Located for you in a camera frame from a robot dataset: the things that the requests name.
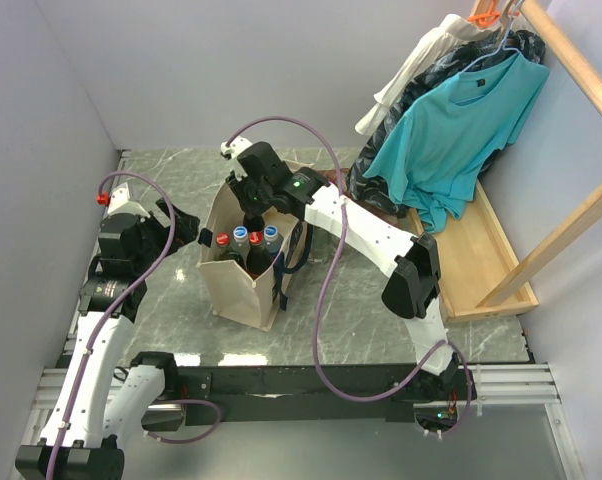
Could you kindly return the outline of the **clear green-capped glass bottle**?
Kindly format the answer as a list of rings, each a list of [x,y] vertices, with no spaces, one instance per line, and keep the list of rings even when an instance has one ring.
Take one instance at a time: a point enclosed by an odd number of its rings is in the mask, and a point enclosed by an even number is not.
[[[326,263],[332,259],[334,251],[333,235],[324,229],[315,227],[309,261],[314,264]]]

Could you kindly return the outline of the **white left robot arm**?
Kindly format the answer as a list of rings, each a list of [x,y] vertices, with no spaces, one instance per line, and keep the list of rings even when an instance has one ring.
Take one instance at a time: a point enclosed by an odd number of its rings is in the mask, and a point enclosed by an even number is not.
[[[119,479],[124,446],[146,409],[183,392],[173,354],[144,352],[122,388],[110,392],[117,362],[143,297],[143,274],[162,253],[172,255],[199,236],[200,220],[162,199],[173,218],[164,226],[133,200],[112,198],[100,224],[98,252],[79,294],[75,346],[56,404],[34,445],[15,460],[25,479]]]

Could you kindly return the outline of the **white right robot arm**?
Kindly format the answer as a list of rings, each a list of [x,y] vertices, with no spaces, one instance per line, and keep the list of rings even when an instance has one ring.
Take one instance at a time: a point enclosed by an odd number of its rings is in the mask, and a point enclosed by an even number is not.
[[[274,208],[336,237],[370,260],[387,283],[383,304],[405,320],[422,367],[422,392],[441,398],[450,391],[460,359],[448,342],[440,309],[441,277],[434,238],[412,234],[373,215],[341,194],[311,167],[292,170],[266,142],[238,137],[220,147],[235,166],[226,181],[250,218]]]

